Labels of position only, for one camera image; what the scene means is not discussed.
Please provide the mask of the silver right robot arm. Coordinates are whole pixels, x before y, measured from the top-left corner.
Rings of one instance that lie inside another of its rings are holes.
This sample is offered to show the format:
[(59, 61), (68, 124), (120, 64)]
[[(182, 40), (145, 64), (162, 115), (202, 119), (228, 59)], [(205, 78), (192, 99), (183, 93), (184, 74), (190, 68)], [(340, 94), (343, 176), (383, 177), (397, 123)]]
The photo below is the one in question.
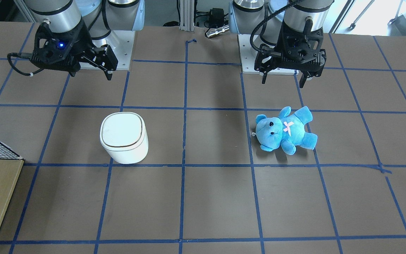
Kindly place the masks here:
[(86, 63), (102, 70), (108, 80), (126, 56), (117, 31), (143, 29), (143, 0), (27, 0), (41, 22), (33, 52), (23, 58), (36, 67), (64, 71), (72, 77)]

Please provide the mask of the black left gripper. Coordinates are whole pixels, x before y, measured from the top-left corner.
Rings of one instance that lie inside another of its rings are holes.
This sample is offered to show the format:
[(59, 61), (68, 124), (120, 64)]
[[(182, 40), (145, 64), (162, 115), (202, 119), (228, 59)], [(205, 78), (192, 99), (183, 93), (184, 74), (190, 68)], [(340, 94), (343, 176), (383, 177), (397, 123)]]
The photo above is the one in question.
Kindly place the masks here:
[(300, 89), (312, 75), (322, 74), (327, 59), (326, 51), (321, 48), (323, 29), (313, 30), (313, 27), (312, 19), (303, 20), (303, 31), (294, 30), (283, 22), (276, 46), (260, 46), (254, 69), (261, 72), (263, 85), (267, 73), (277, 68), (301, 71)]

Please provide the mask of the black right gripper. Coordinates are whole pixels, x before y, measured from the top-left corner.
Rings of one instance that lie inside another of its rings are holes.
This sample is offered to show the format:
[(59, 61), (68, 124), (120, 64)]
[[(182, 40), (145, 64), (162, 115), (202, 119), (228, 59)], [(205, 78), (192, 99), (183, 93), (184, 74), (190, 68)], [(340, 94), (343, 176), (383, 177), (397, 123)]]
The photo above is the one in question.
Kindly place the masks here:
[(42, 22), (35, 34), (30, 61), (40, 69), (65, 71), (74, 77), (81, 62), (101, 69), (107, 80), (117, 70), (118, 59), (110, 45), (97, 48), (92, 43), (85, 21), (80, 19), (70, 31), (52, 32), (52, 22)]

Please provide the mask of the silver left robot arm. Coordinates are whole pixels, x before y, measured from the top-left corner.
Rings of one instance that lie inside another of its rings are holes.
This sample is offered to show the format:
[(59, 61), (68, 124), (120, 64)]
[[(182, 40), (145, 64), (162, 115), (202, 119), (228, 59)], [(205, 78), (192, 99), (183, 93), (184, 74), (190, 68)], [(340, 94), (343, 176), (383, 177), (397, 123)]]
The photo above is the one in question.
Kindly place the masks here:
[(229, 5), (229, 29), (240, 34), (251, 71), (266, 82), (276, 69), (302, 74), (299, 87), (320, 77), (327, 60), (322, 49), (323, 24), (332, 0), (233, 0)]

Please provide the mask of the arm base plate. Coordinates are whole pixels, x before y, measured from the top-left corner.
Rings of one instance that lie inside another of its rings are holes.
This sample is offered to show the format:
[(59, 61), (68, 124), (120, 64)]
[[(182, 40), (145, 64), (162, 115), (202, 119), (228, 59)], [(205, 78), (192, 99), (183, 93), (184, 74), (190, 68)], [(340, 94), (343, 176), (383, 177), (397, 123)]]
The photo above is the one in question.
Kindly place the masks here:
[(134, 45), (135, 31), (93, 29), (92, 42), (97, 48), (108, 44), (115, 54), (118, 64), (116, 70), (129, 70)]
[[(254, 69), (254, 61), (257, 52), (250, 45), (250, 35), (249, 34), (239, 34), (238, 35), (239, 53), (241, 59), (242, 73), (243, 74), (260, 74), (259, 71)], [(275, 75), (294, 75), (299, 74), (298, 70), (277, 68), (269, 71), (268, 74)]]

